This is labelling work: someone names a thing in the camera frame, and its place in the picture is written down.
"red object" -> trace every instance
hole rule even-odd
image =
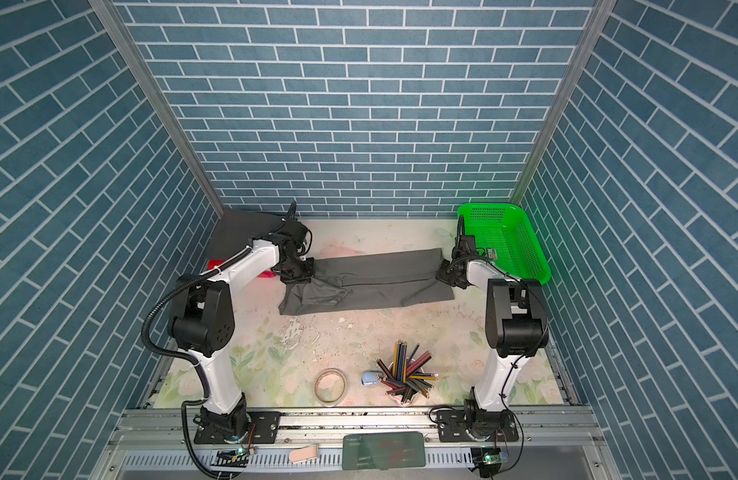
[[[220,266],[223,264],[225,260],[210,260],[209,264],[206,266],[206,270],[211,270],[215,268],[216,266]],[[261,274],[257,275],[259,278],[273,278],[275,274],[273,272],[270,272],[269,270],[266,270],[262,272]]]

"black mounting plate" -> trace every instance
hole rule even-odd
[[[281,420],[279,412],[247,412],[249,414],[250,427],[255,426],[251,439],[251,445],[275,443],[278,434],[278,422]],[[241,443],[249,442],[249,436],[245,436]],[[193,441],[196,445],[223,445],[222,435],[215,435],[211,428],[204,428],[195,433]]]
[[[497,428],[489,434],[486,440],[476,440],[468,435],[465,428],[465,412],[453,410],[441,410],[435,412],[436,423],[438,424],[438,440],[443,443],[452,442],[495,442],[495,434],[497,434],[497,443],[500,442],[518,442],[518,430],[516,429],[513,417],[508,412],[492,413],[489,415],[499,415],[497,419]]]

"gray fabric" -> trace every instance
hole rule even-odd
[[[369,310],[454,300],[436,280],[441,249],[315,261],[310,283],[286,286],[281,315]]]

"roll of tape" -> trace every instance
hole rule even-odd
[[[326,378],[329,375],[337,375],[342,379],[342,392],[340,393],[339,397],[336,400],[324,400],[323,398],[320,398],[318,396],[318,384]],[[325,407],[333,407],[335,405],[339,405],[344,399],[345,395],[347,394],[347,378],[345,377],[345,374],[337,369],[326,369],[323,372],[318,374],[318,377],[316,378],[315,383],[313,384],[313,395],[316,397],[316,400],[318,403]]]

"gray floor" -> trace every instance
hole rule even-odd
[[[126,472],[120,480],[206,480],[199,472]],[[475,480],[477,472],[467,468],[398,469],[381,472],[315,472],[315,473],[243,473],[239,480]],[[499,480],[592,480],[585,455],[578,447],[525,448],[519,465],[497,476]]]

